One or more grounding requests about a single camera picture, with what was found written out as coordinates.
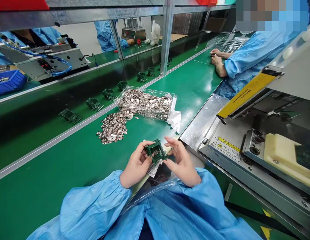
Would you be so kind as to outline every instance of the wire rack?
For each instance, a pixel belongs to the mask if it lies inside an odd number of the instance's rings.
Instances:
[[[214,49],[218,48],[221,52],[233,53],[246,43],[244,39],[228,39],[215,37],[208,41],[206,47]]]

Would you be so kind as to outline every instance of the blue esd smock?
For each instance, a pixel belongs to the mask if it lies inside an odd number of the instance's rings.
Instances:
[[[32,28],[34,33],[47,45],[53,45],[58,43],[57,38],[61,37],[61,34],[52,27],[43,27],[43,28]],[[7,38],[12,40],[15,43],[19,43],[20,46],[24,47],[25,44],[19,40],[11,32],[0,32],[5,35]],[[13,65],[13,63],[8,60],[3,54],[0,53],[0,65]]]
[[[267,64],[269,64],[300,32],[256,32],[227,60],[228,76],[215,93],[232,99]]]
[[[102,52],[110,52],[116,50],[114,35],[112,33],[109,21],[94,22],[97,31],[97,40],[101,45]],[[128,48],[128,43],[124,39],[118,38],[122,48]]]
[[[122,171],[90,187],[73,188],[63,200],[60,215],[33,232],[27,240],[138,240],[144,219],[154,240],[261,239],[241,218],[224,206],[222,191],[206,169],[196,169],[202,182],[189,188],[180,180],[120,215],[132,194],[120,183]]]

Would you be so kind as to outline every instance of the metal pole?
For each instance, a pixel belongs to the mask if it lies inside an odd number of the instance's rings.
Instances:
[[[115,20],[109,20],[109,24],[111,25],[111,29],[112,29],[112,32],[113,32],[116,49],[117,49],[118,55],[119,55],[119,60],[123,60],[125,57],[123,55],[122,46],[121,46],[121,44],[119,42],[119,37],[118,37],[118,34],[117,34],[117,30],[116,30]]]
[[[167,61],[168,61],[169,45],[171,42],[173,17],[174,17],[173,9],[174,9],[174,0],[165,0],[163,6],[164,27],[163,27],[160,76],[165,76],[167,73]]]
[[[204,21],[204,25],[203,25],[203,28],[202,28],[202,31],[204,31],[205,27],[206,27],[206,24],[207,24],[207,20],[209,18],[209,14],[211,13],[211,11],[208,11],[207,14],[206,14],[206,18],[205,18],[205,21]]]
[[[228,36],[228,39],[233,39],[234,36],[235,36],[235,32],[236,32],[236,24],[235,24],[235,26],[234,26],[234,28],[233,28],[231,34]]]

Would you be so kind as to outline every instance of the metal shelf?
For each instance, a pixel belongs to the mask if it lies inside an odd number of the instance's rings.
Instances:
[[[174,7],[174,14],[178,13],[192,13],[192,12],[208,12],[208,11],[218,11],[218,10],[226,10],[236,8],[236,5],[219,5],[214,7],[207,7],[207,6],[177,6]]]
[[[0,31],[162,15],[163,7],[84,8],[0,12]]]
[[[0,12],[0,31],[163,15],[165,0],[47,0],[47,4],[51,9],[49,11]],[[236,5],[200,6],[196,0],[175,0],[174,5],[174,14],[236,7]]]
[[[50,8],[55,7],[123,7],[123,6],[163,6],[164,0],[46,0]]]

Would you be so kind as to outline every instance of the green socket fixture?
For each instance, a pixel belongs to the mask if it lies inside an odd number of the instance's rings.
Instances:
[[[123,91],[127,85],[128,85],[128,83],[126,81],[121,81],[118,83],[118,88],[120,91]]]
[[[61,111],[58,115],[65,118],[68,122],[72,123],[73,125],[75,125],[76,123],[78,123],[82,119],[81,116],[79,116],[76,113],[73,113],[68,108]]]
[[[155,153],[154,157],[152,157],[152,161],[154,164],[156,164],[157,161],[160,159],[162,160],[166,159],[165,152],[162,148],[161,141],[159,139],[156,139],[154,143],[151,145],[146,145],[145,151],[148,156],[151,156],[153,153]]]
[[[103,106],[101,106],[101,104],[99,103],[99,101],[96,98],[89,98],[86,100],[86,105],[92,109],[93,111],[98,112],[99,110],[101,110]]]
[[[107,101],[114,101],[115,99],[114,91],[112,89],[104,89],[103,95]]]
[[[144,82],[146,82],[146,80],[147,80],[147,78],[146,78],[146,74],[145,73],[139,72],[137,74],[137,81],[138,82],[144,83]]]
[[[148,75],[149,77],[154,77],[154,76],[155,76],[154,71],[155,71],[155,68],[148,68],[148,69],[147,69],[147,75]]]
[[[167,66],[168,67],[171,67],[172,66],[172,64],[170,64],[172,62],[172,59],[171,58],[168,58],[168,60],[167,60]]]

